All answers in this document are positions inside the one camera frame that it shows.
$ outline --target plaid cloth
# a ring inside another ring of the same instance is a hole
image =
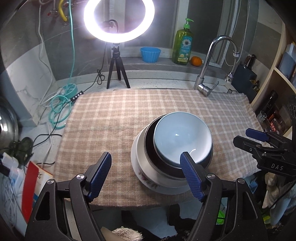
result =
[[[252,155],[232,143],[235,136],[245,136],[247,128],[262,130],[243,94],[212,93],[206,98],[195,90],[120,90],[85,94],[77,100],[64,130],[54,178],[70,180],[108,151],[112,167],[92,204],[134,208],[192,199],[190,191],[171,196],[149,190],[131,166],[131,146],[137,134],[155,118],[175,111],[200,117],[211,130],[214,155],[209,171],[225,180],[258,171]]]

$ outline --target dark bowl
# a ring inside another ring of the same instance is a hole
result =
[[[184,180],[185,176],[182,169],[180,167],[173,167],[168,163],[166,163],[163,157],[160,154],[158,154],[158,152],[155,150],[155,147],[153,144],[154,130],[157,123],[160,121],[162,117],[163,116],[160,116],[154,121],[152,121],[146,129],[145,136],[144,136],[145,155],[149,163],[152,165],[152,167],[160,174],[164,174],[165,176],[168,176],[170,178]],[[209,155],[206,157],[206,159],[201,161],[199,164],[202,165],[204,168],[207,168],[211,163],[212,157],[213,157],[213,145]]]

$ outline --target white plate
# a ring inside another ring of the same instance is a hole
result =
[[[212,148],[212,135],[207,125],[187,112],[173,112],[161,118],[155,127],[153,140],[160,154],[176,167],[180,167],[180,155],[184,151],[199,163]]]
[[[141,183],[143,183],[144,186],[146,186],[152,191],[166,195],[176,195],[189,191],[190,188],[188,185],[180,188],[167,188],[154,183],[146,177],[146,175],[143,173],[139,166],[139,162],[136,155],[136,143],[138,141],[139,135],[140,134],[137,135],[131,147],[131,164],[133,167],[133,171],[135,172],[136,176],[141,181]]]
[[[136,155],[137,155],[138,163],[140,165],[141,170],[151,181],[163,187],[180,188],[188,185],[186,180],[176,180],[176,179],[169,178],[167,176],[160,174],[151,166],[150,162],[148,161],[145,155],[145,150],[144,150],[144,138],[145,138],[145,132],[147,128],[148,126],[146,126],[144,130],[140,132],[138,141],[136,143]]]

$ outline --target ring light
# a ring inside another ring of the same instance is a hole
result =
[[[155,14],[154,4],[152,0],[142,0],[145,5],[145,17],[141,24],[134,30],[123,33],[123,34],[112,34],[103,31],[96,23],[94,17],[94,10],[101,0],[89,0],[84,9],[84,23],[87,30],[96,38],[110,43],[123,43],[133,40],[143,33],[150,27]]]

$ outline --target tripod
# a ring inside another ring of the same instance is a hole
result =
[[[112,48],[112,50],[113,50],[113,55],[112,55],[112,59],[111,59],[111,63],[110,63],[109,76],[108,76],[108,82],[107,82],[107,89],[109,89],[109,87],[110,87],[110,80],[111,80],[111,75],[112,75],[112,72],[113,72],[114,62],[116,63],[116,70],[117,70],[118,79],[121,80],[121,73],[120,73],[120,71],[121,71],[122,75],[123,75],[123,78],[124,78],[124,81],[126,83],[126,86],[127,86],[127,88],[130,89],[131,87],[130,87],[129,82],[128,82],[128,77],[126,76],[126,71],[124,69],[122,59],[120,57],[119,46],[114,46]]]

